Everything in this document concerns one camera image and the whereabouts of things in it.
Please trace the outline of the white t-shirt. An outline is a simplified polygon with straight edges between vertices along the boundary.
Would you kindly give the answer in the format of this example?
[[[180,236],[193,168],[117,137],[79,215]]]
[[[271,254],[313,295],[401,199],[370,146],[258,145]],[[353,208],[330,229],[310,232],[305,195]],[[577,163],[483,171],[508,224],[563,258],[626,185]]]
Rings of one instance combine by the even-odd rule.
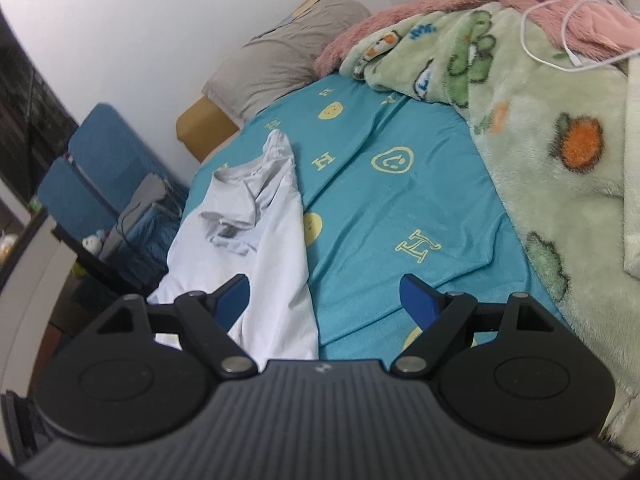
[[[282,131],[271,131],[251,162],[213,173],[204,200],[178,229],[167,267],[151,304],[170,304],[192,290],[214,292],[244,274],[250,301],[229,336],[259,366],[317,359],[303,204],[292,146]]]

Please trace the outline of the blue folding chair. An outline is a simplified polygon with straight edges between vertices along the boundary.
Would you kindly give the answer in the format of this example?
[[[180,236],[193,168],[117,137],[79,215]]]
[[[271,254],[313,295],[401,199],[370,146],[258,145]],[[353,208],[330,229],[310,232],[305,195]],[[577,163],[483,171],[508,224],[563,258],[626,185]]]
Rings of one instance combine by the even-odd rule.
[[[104,242],[147,174],[167,181],[168,195],[149,208],[105,261]],[[43,177],[36,197],[59,226],[99,262],[141,289],[153,289],[166,274],[169,246],[177,234],[186,188],[148,150],[114,107],[100,103],[70,137],[64,154]]]

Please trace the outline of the teal patterned bed sheet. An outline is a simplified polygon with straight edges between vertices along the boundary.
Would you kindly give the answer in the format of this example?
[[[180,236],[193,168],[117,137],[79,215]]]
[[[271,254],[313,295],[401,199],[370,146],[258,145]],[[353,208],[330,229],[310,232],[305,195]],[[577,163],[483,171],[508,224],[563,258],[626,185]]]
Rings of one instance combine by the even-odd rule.
[[[416,329],[399,300],[409,273],[442,292],[529,292],[552,307],[463,119],[337,75],[263,110],[201,166],[182,222],[213,173],[260,156],[273,130],[295,158],[317,359],[393,361]]]

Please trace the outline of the grey cloth on chair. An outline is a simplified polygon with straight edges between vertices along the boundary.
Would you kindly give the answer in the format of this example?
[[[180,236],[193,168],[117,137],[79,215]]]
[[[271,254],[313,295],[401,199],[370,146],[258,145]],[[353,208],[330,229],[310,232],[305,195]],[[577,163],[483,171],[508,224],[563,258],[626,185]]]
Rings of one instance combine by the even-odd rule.
[[[106,238],[100,252],[105,261],[122,243],[128,243],[128,234],[145,211],[160,204],[168,195],[167,181],[158,174],[147,174],[131,196],[131,200],[119,215],[114,228]]]

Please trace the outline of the yellow headboard cushion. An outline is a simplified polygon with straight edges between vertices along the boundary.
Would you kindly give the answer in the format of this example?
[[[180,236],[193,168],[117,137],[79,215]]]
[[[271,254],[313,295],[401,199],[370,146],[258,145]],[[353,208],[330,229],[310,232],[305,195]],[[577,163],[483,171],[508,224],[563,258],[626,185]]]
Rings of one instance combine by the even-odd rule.
[[[198,162],[204,162],[238,131],[239,127],[206,96],[201,96],[176,121],[177,139]]]

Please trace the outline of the white desk with drawer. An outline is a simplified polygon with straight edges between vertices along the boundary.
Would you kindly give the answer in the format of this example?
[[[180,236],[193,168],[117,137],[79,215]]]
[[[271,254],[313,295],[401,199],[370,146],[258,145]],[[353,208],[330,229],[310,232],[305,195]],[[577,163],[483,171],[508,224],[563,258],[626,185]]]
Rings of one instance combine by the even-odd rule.
[[[47,211],[30,214],[6,184],[1,211],[18,229],[1,233],[1,390],[26,396],[75,253]]]

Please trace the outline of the green cartoon fleece blanket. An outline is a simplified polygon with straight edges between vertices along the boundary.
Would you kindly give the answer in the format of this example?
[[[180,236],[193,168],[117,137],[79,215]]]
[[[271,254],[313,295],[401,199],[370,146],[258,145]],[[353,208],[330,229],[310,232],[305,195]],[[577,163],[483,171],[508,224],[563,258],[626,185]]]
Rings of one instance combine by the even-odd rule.
[[[639,282],[624,267],[627,78],[574,73],[518,11],[380,13],[336,42],[343,76],[453,107],[529,261],[616,398],[603,435],[639,456]]]

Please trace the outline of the grey pillow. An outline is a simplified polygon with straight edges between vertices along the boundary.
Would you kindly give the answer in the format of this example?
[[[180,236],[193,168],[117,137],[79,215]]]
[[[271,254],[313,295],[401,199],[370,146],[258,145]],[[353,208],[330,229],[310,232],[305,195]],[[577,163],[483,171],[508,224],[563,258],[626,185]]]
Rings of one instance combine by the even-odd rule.
[[[241,127],[277,99],[317,80],[314,62],[323,49],[369,16],[358,0],[305,0],[232,53],[208,78],[203,96]]]

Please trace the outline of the dark barred window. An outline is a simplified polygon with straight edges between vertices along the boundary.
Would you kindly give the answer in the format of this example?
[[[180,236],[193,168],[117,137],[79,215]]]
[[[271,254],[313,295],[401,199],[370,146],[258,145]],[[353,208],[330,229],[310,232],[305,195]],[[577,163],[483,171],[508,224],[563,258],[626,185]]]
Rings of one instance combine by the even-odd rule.
[[[1,22],[1,175],[28,200],[77,129],[6,21]]]

